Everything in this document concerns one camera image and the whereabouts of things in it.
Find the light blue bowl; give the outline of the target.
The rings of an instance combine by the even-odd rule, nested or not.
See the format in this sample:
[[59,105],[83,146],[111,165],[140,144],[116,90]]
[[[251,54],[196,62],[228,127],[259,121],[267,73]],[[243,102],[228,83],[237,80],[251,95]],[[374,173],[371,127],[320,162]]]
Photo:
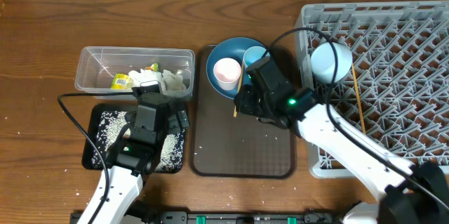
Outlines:
[[[335,82],[343,79],[351,69],[352,53],[342,44],[333,43],[337,52],[337,74]],[[318,46],[311,56],[311,70],[316,80],[322,84],[329,84],[335,69],[335,56],[331,45],[324,43]]]

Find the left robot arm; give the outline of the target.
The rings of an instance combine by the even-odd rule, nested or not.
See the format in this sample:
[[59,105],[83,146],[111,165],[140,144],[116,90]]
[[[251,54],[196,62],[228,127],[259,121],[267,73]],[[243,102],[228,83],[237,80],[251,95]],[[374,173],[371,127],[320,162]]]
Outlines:
[[157,80],[133,87],[138,105],[103,158],[105,169],[79,223],[120,223],[159,165],[167,135],[189,126],[183,102],[162,94]]

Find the grey dishwasher rack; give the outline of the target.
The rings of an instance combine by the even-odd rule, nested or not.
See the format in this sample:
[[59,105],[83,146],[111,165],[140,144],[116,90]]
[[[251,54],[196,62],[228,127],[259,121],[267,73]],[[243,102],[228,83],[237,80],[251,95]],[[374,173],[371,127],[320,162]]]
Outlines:
[[[311,55],[324,33],[352,53],[366,134],[416,164],[448,170],[448,2],[309,4],[302,8],[295,52],[302,85],[320,95]],[[332,105],[361,129],[351,70]]]

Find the crumpled white paper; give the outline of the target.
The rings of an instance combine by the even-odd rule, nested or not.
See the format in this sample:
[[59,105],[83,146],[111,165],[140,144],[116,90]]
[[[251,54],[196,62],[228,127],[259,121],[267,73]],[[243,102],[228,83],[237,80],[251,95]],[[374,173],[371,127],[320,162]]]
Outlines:
[[179,74],[173,74],[168,70],[156,72],[153,70],[141,69],[140,72],[132,70],[128,76],[134,86],[147,86],[151,81],[158,81],[162,91],[186,91],[187,87],[183,84],[183,77]]

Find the brown serving tray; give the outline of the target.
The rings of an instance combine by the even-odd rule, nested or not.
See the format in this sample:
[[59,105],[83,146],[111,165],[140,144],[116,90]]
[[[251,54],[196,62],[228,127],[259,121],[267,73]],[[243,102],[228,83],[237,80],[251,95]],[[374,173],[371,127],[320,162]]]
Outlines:
[[189,165],[199,176],[284,179],[296,169],[295,137],[234,114],[233,100],[220,95],[206,75],[213,45],[202,48],[196,66],[195,122]]

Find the dark blue plate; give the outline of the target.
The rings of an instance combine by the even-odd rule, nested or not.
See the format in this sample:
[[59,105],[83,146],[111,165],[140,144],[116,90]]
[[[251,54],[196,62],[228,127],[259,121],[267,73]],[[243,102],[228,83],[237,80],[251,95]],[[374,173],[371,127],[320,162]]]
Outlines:
[[244,53],[250,47],[254,46],[265,47],[264,44],[255,39],[251,39],[248,37],[234,37],[221,42],[210,52],[210,55],[208,56],[208,59],[206,61],[206,73],[211,86],[219,94],[233,100],[235,95],[238,93],[238,86],[229,91],[223,90],[219,86],[218,81],[213,74],[213,68],[216,62],[222,58],[232,58],[241,65],[241,63],[243,62]]

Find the light blue cup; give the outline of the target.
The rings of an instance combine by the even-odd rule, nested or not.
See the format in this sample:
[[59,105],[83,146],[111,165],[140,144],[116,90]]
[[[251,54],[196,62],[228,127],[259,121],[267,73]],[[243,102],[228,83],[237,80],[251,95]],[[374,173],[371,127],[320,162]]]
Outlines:
[[246,67],[259,60],[267,51],[265,47],[252,46],[243,54],[243,63]]

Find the black waste tray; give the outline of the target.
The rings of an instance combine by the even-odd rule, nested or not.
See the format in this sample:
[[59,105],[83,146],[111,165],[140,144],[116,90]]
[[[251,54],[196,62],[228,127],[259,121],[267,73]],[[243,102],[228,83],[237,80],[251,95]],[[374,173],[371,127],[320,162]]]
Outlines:
[[[92,109],[88,135],[101,154],[105,154],[126,124],[127,112],[136,111],[136,105],[100,103]],[[182,168],[186,130],[168,135],[162,148],[161,160],[155,168],[156,173],[177,173]],[[88,170],[101,170],[98,153],[86,141],[82,166]]]

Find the yellow green wrapper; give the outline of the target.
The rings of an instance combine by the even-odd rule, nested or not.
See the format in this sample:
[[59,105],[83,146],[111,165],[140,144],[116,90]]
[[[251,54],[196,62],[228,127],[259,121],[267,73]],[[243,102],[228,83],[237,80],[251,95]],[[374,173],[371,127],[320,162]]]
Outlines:
[[127,90],[133,87],[133,80],[127,74],[116,74],[112,80],[111,89]]

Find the pink cup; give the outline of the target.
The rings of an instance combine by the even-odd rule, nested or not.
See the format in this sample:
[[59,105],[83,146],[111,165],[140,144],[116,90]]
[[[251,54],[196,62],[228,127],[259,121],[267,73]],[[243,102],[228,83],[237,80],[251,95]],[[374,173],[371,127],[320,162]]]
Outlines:
[[222,58],[213,67],[218,85],[225,91],[234,89],[241,78],[241,65],[232,58]]

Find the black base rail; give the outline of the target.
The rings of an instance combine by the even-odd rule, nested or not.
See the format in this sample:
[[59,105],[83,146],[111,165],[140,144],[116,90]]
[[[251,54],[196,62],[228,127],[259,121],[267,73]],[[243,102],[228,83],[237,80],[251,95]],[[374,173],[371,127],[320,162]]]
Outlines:
[[300,223],[341,223],[329,213],[305,214],[239,214],[239,213],[186,213],[182,211],[163,212],[160,224],[300,224]]

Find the clear plastic bin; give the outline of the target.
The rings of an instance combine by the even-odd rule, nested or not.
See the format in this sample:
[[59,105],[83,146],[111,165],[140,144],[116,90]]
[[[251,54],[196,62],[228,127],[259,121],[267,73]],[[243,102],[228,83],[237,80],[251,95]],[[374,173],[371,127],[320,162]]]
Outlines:
[[138,48],[88,46],[81,51],[74,85],[87,93],[111,93],[117,74],[141,70],[156,63],[162,72],[168,70],[183,77],[183,91],[169,91],[170,96],[191,100],[194,88],[195,54],[181,48]]

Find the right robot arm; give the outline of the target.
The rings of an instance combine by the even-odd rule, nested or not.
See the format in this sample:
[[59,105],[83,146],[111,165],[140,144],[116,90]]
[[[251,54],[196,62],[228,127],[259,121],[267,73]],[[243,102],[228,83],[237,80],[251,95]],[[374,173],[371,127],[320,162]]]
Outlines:
[[251,83],[234,99],[239,112],[288,129],[357,177],[376,199],[353,206],[341,223],[447,223],[448,184],[432,162],[416,165],[374,143],[310,88],[296,90],[269,57],[246,68]]

